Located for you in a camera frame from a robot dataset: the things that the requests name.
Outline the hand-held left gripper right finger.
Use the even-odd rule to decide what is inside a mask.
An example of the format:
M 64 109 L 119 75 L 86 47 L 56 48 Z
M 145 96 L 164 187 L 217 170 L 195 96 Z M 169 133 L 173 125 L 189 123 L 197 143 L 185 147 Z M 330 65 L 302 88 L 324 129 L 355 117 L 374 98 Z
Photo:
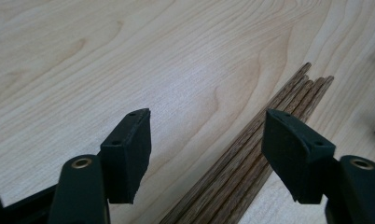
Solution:
M 336 146 L 303 121 L 276 109 L 266 111 L 262 154 L 293 200 L 317 204 Z

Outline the bundle of brown wooden chopsticks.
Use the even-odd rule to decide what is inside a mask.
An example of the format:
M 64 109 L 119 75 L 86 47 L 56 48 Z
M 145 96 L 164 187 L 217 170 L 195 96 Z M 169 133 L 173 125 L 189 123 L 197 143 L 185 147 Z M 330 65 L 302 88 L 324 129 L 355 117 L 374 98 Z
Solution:
M 305 63 L 227 147 L 160 224 L 237 223 L 271 174 L 261 153 L 266 111 L 281 110 L 307 121 L 334 77 L 311 80 Z

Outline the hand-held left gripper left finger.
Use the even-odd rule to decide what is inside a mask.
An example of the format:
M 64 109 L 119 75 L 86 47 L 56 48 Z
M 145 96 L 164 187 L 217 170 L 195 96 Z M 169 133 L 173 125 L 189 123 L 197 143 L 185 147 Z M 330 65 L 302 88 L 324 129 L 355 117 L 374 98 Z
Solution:
M 110 203 L 133 204 L 151 154 L 150 110 L 127 114 L 101 143 L 105 195 Z

